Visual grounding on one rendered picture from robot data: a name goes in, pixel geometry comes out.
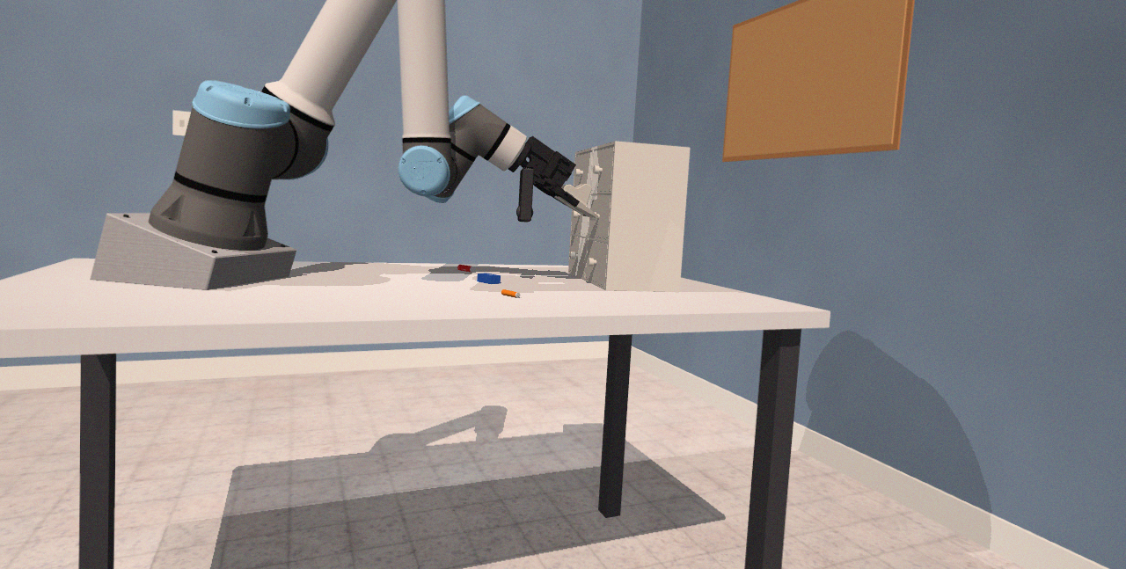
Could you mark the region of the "beige chest of drawers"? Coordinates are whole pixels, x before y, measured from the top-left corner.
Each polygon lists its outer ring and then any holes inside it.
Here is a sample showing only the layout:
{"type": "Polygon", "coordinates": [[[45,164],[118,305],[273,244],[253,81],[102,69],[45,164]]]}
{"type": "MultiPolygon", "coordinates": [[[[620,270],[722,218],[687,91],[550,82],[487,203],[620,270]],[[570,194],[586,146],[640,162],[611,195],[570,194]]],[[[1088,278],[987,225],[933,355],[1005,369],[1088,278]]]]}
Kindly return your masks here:
{"type": "MultiPolygon", "coordinates": [[[[568,272],[604,291],[680,292],[683,257],[683,220],[691,146],[669,146],[637,142],[609,142],[575,152],[586,155],[614,146],[611,192],[591,192],[590,196],[611,195],[606,286],[568,272]],[[592,151],[595,150],[595,151],[592,151]]],[[[571,235],[581,233],[570,232],[571,235]]]]}

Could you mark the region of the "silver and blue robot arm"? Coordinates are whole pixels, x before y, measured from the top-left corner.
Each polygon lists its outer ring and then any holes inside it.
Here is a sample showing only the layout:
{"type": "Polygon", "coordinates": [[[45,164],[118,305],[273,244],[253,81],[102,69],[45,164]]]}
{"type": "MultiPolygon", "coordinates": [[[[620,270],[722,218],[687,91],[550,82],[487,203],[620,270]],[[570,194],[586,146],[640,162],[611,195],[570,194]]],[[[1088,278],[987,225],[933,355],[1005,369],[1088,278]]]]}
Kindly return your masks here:
{"type": "Polygon", "coordinates": [[[477,155],[511,167],[522,155],[522,132],[468,96],[448,112],[445,0],[327,0],[277,83],[261,92],[200,85],[173,183],[149,224],[195,245],[262,249],[271,178],[302,178],[325,162],[336,103],[396,2],[399,179],[409,192],[447,203],[477,155]]]}

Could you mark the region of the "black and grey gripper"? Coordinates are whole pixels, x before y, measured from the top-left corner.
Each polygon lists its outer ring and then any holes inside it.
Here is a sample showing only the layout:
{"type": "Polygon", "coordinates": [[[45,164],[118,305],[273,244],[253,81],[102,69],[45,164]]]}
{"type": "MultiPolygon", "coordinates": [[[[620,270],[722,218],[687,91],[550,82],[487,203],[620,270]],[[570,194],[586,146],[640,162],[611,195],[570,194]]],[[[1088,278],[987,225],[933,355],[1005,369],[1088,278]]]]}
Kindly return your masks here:
{"type": "Polygon", "coordinates": [[[574,171],[574,167],[577,167],[577,165],[568,160],[568,157],[561,155],[558,151],[549,149],[549,146],[543,144],[538,139],[531,136],[524,144],[522,155],[519,155],[509,169],[513,172],[519,165],[522,168],[534,169],[531,185],[536,186],[539,192],[547,193],[553,199],[563,203],[583,216],[598,217],[595,211],[590,211],[587,206],[591,186],[588,184],[579,184],[575,187],[564,185],[568,181],[568,177],[574,171]],[[527,163],[526,157],[530,158],[529,163],[527,163]]]}

